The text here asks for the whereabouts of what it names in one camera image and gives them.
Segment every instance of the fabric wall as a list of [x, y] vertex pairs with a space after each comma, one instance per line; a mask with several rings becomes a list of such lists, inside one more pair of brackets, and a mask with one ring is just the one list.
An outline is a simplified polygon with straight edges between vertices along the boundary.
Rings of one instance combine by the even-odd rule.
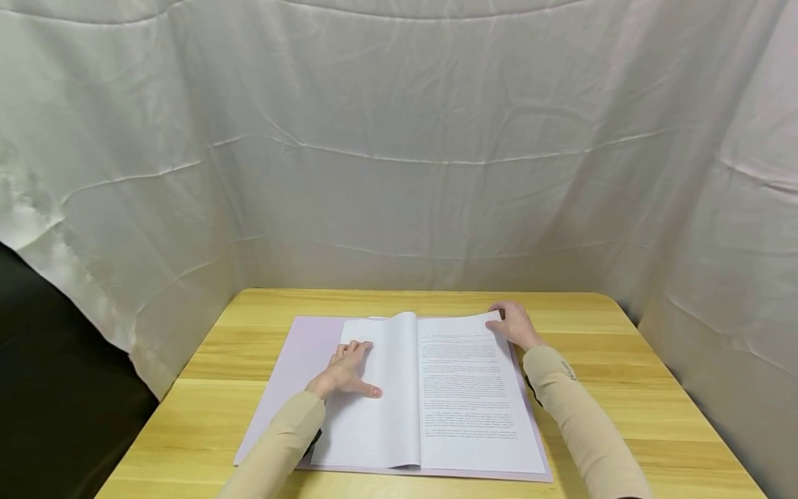
[[0, 240], [162, 396], [245, 287], [597, 291], [798, 495], [798, 2], [0, 0]]

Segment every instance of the beige sleeve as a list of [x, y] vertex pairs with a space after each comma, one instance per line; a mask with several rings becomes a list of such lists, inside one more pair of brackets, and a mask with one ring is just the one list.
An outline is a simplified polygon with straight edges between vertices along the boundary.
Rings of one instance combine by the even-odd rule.
[[523, 369], [535, 396], [557, 421], [591, 499], [653, 497], [621, 434], [557, 350], [530, 349]]
[[324, 402], [303, 391], [288, 399], [219, 493], [219, 499], [271, 499], [324, 421]]

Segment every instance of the printed page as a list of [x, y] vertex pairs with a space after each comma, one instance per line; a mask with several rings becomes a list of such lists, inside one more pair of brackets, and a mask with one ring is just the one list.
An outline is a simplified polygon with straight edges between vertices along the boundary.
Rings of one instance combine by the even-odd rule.
[[421, 467], [543, 473], [499, 312], [419, 319]]
[[374, 343], [366, 358], [363, 380], [379, 386], [382, 398], [331, 395], [322, 437], [310, 461], [362, 468], [420, 465], [415, 314], [346, 321], [341, 343], [353, 339]]

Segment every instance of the sleeve cuff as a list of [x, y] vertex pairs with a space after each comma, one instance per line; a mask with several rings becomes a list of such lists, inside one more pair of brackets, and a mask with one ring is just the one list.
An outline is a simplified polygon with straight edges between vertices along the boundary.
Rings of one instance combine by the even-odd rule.
[[552, 373], [565, 374], [576, 381], [576, 373], [559, 352], [551, 347], [534, 347], [523, 356], [523, 370], [533, 387], [537, 387], [545, 376]]
[[271, 419], [270, 427], [291, 428], [308, 442], [324, 422], [324, 402], [309, 391], [302, 391], [289, 398]]

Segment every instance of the purple folder cover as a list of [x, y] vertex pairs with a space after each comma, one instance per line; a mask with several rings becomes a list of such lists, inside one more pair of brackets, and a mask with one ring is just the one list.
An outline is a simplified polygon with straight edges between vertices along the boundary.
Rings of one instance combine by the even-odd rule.
[[[305, 389], [307, 383], [316, 374], [322, 372], [330, 361], [330, 356], [338, 346], [344, 322], [348, 317], [296, 317], [291, 329], [288, 331], [285, 343], [282, 345], [280, 356], [277, 358], [275, 368], [271, 372], [271, 377], [263, 391], [263, 396], [255, 409], [255, 416], [252, 417], [247, 433], [241, 442], [238, 453], [235, 455], [234, 465], [239, 465], [247, 456], [252, 446], [269, 426], [269, 422], [277, 414], [280, 407], [294, 394]], [[551, 469], [548, 464], [548, 457], [543, 450], [543, 443], [540, 440], [535, 416], [529, 398], [526, 396], [526, 388], [518, 367], [516, 351], [510, 349], [513, 362], [516, 365], [518, 374], [518, 389], [527, 405], [529, 421], [535, 432], [535, 440], [538, 444], [538, 451], [543, 459], [544, 473], [502, 473], [495, 471], [473, 471], [465, 469], [424, 469], [418, 467], [402, 468], [352, 468], [345, 466], [326, 466], [311, 465], [310, 455], [299, 462], [298, 469], [324, 469], [329, 471], [350, 471], [355, 473], [380, 473], [398, 475], [428, 475], [440, 477], [471, 477], [471, 478], [495, 478], [500, 480], [517, 481], [547, 481], [552, 482]]]

